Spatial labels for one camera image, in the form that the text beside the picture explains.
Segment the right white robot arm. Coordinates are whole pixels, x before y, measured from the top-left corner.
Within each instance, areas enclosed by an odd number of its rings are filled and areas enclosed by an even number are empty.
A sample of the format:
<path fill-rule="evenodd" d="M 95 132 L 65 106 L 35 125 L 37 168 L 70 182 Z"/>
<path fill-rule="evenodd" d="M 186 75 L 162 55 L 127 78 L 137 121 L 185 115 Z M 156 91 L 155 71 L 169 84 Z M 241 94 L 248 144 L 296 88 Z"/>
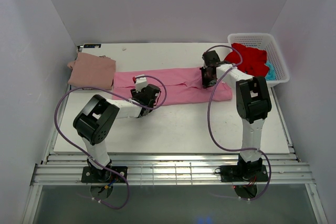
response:
<path fill-rule="evenodd" d="M 216 89 L 226 83 L 236 93 L 236 109 L 243 123 L 242 146 L 236 165 L 219 167 L 222 182 L 265 182 L 268 174 L 261 151 L 263 125 L 271 111 L 271 100 L 264 77 L 254 77 L 240 71 L 236 63 L 221 61 L 214 48 L 206 50 L 202 58 L 202 85 Z"/>

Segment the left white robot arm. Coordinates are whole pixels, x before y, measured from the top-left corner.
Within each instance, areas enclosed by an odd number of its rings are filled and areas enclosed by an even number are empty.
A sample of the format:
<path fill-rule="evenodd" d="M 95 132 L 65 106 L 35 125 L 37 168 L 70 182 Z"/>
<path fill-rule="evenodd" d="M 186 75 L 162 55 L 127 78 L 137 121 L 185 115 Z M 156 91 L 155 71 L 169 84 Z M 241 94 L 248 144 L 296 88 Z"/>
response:
<path fill-rule="evenodd" d="M 105 139 L 114 121 L 148 115 L 160 94 L 160 88 L 153 84 L 131 89 L 130 101 L 105 99 L 96 94 L 75 117 L 73 127 L 85 143 L 90 155 L 88 165 L 98 181 L 105 182 L 111 177 Z"/>

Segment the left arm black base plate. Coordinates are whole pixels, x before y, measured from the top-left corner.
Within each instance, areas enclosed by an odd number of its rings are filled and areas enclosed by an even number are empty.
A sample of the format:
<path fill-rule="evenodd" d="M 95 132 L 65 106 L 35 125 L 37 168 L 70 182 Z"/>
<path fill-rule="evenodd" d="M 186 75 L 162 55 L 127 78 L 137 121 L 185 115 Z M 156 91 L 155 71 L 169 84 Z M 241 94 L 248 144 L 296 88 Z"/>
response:
<path fill-rule="evenodd" d="M 82 183 L 125 183 L 125 181 L 117 174 L 106 169 L 97 169 L 95 167 L 85 166 L 82 170 Z"/>

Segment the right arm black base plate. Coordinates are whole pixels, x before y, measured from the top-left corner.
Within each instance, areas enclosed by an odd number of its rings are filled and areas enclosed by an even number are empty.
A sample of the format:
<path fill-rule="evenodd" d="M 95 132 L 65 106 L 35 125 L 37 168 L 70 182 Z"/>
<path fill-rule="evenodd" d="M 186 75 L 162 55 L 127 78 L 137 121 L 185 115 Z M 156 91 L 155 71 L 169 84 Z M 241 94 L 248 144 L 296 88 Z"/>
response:
<path fill-rule="evenodd" d="M 221 182 L 267 182 L 269 178 L 262 158 L 246 162 L 240 155 L 236 165 L 219 166 L 214 173 L 221 177 Z"/>

